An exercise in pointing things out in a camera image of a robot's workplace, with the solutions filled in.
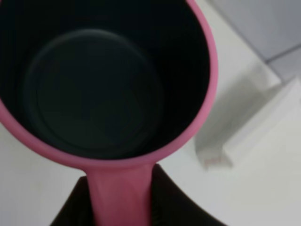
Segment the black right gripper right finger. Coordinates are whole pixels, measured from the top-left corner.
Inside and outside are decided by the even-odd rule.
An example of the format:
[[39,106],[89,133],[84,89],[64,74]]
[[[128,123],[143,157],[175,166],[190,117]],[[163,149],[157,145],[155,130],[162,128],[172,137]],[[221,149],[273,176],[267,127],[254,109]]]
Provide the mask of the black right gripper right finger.
[[152,226],[223,226],[192,201],[156,164],[151,182]]

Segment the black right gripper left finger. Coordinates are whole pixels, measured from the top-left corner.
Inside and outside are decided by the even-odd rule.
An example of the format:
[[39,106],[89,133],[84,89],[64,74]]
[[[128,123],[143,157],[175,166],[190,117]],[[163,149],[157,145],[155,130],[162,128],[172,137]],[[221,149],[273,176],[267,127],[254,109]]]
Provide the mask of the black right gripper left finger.
[[87,177],[80,177],[51,226],[95,226]]

